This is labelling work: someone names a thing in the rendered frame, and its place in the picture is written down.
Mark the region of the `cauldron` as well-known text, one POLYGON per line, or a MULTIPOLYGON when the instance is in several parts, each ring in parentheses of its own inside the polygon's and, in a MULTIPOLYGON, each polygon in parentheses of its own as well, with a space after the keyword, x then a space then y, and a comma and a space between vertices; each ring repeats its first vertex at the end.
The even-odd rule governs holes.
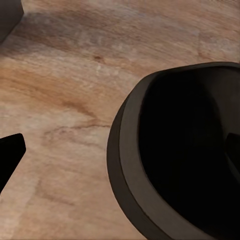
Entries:
POLYGON ((112 192, 147 240, 240 240, 240 63, 151 73, 118 110, 107 143, 112 192))

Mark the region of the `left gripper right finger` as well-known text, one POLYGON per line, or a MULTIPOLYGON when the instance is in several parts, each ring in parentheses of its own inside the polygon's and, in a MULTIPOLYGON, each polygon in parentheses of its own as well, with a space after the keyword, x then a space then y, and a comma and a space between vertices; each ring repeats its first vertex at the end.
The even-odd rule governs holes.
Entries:
POLYGON ((240 173, 240 135, 229 133, 227 135, 224 151, 240 173))

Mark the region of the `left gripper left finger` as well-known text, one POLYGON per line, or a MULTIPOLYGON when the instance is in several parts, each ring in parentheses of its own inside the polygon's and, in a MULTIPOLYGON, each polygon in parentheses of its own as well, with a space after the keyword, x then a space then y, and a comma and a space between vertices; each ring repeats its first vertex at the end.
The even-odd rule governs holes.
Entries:
POLYGON ((26 152, 21 133, 0 138, 0 193, 26 152))

